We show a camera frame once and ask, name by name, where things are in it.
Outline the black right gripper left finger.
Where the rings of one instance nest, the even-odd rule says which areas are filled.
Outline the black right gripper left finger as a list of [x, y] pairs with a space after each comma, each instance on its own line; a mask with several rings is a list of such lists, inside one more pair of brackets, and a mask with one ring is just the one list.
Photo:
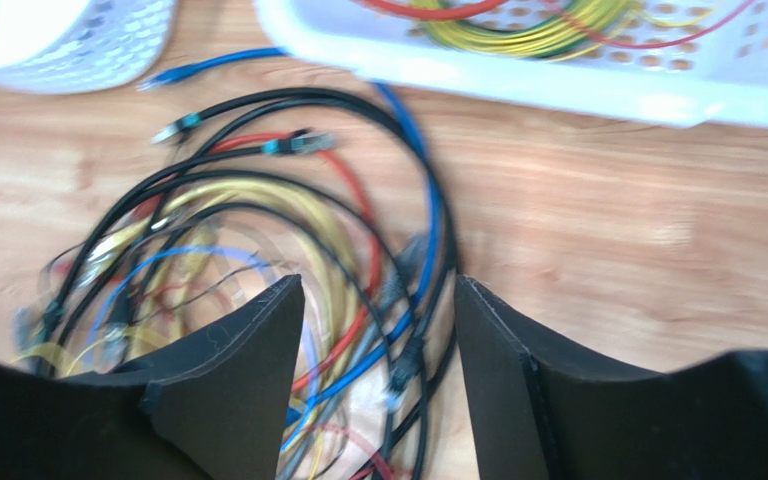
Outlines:
[[288, 275], [112, 371], [0, 364], [0, 479], [271, 479], [305, 307]]

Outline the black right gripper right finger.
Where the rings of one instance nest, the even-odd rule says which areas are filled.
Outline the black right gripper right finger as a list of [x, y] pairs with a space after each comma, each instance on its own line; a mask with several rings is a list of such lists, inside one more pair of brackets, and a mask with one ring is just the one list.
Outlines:
[[768, 479], [768, 350], [660, 373], [592, 350], [457, 279], [484, 479]]

